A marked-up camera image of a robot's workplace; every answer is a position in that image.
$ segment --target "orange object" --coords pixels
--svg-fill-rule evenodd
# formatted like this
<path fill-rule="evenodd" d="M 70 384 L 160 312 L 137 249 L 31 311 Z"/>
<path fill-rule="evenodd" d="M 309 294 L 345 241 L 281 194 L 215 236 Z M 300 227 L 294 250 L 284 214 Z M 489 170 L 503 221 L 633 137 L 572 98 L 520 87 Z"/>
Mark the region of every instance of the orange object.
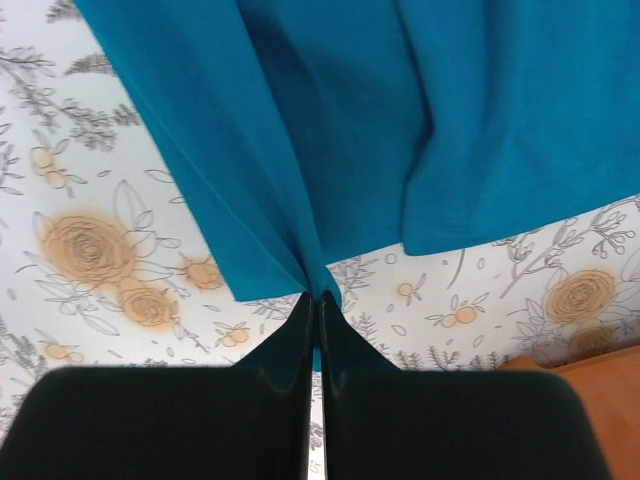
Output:
<path fill-rule="evenodd" d="M 563 377 L 582 399 L 613 478 L 640 478 L 640 346 L 552 369 L 519 357 L 498 370 L 543 370 Z"/>

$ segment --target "orange rose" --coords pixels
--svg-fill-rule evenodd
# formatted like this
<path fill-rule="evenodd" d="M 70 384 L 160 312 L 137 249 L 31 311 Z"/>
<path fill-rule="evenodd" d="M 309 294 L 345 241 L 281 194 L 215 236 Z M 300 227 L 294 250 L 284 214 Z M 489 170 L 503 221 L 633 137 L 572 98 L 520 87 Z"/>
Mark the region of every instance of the orange rose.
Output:
<path fill-rule="evenodd" d="M 224 285 L 224 278 L 218 265 L 209 257 L 203 262 L 188 260 L 189 264 L 182 269 L 187 280 L 201 290 L 215 290 Z"/>
<path fill-rule="evenodd" d="M 118 301 L 125 315 L 143 327 L 168 324 L 177 313 L 172 311 L 171 301 L 165 292 L 135 278 L 127 277 L 120 282 Z"/>
<path fill-rule="evenodd" d="M 44 255 L 57 269 L 82 283 L 117 283 L 133 271 L 131 245 L 112 225 L 96 218 L 63 217 L 42 241 Z"/>
<path fill-rule="evenodd" d="M 574 273 L 556 285 L 547 301 L 547 314 L 558 323 L 582 323 L 596 318 L 611 303 L 614 280 L 599 270 Z"/>
<path fill-rule="evenodd" d="M 569 353 L 575 358 L 595 357 L 605 353 L 613 343 L 611 330 L 593 327 L 578 330 L 569 342 Z"/>

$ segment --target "floral pattern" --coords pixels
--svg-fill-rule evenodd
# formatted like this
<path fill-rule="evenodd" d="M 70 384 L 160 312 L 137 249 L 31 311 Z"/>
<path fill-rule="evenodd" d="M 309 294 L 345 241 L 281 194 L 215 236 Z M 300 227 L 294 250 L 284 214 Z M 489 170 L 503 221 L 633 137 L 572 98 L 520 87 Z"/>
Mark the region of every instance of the floral pattern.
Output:
<path fill-rule="evenodd" d="M 298 295 L 234 301 L 73 1 L 9 2 L 0 30 L 0 432 L 51 368 L 226 366 L 277 330 Z M 401 368 L 552 366 L 639 341 L 638 231 L 640 195 L 492 244 L 394 245 L 329 269 L 349 324 Z M 317 374 L 312 393 L 309 474 L 324 478 Z"/>

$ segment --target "blue cloth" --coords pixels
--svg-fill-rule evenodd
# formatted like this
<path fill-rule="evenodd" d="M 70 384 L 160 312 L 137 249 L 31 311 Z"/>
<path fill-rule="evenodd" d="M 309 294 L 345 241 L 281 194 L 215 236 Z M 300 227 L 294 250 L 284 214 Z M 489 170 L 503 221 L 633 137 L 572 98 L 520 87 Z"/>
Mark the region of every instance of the blue cloth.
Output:
<path fill-rule="evenodd" d="M 640 190 L 640 2 L 76 0 L 239 300 Z"/>

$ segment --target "floral tablecloth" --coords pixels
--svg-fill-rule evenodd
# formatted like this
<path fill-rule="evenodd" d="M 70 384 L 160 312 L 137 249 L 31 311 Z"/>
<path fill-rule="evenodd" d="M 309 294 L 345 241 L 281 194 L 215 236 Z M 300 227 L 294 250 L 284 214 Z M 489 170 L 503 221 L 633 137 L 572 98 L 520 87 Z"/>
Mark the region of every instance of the floral tablecloth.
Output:
<path fill-rule="evenodd" d="M 297 297 L 233 300 L 70 0 L 2 8 L 0 430 L 52 368 L 242 358 Z M 488 245 L 395 245 L 330 269 L 349 322 L 402 368 L 555 365 L 638 341 L 639 230 L 636 196 Z M 319 381 L 311 478 L 324 472 Z"/>

